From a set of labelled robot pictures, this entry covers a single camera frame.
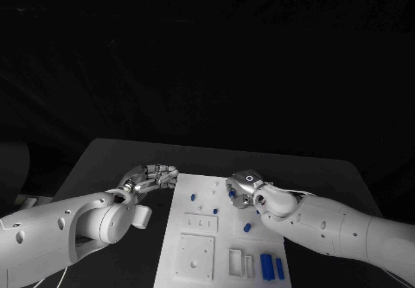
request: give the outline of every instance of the blue block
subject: blue block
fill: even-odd
[[[278,277],[281,280],[284,280],[284,270],[283,270],[281,259],[276,258],[276,262],[277,262]]]
[[[263,279],[276,280],[273,257],[270,254],[261,254],[261,268],[263,268]]]
[[[247,223],[245,227],[244,227],[244,231],[248,233],[250,232],[250,229],[251,229],[251,224]]]

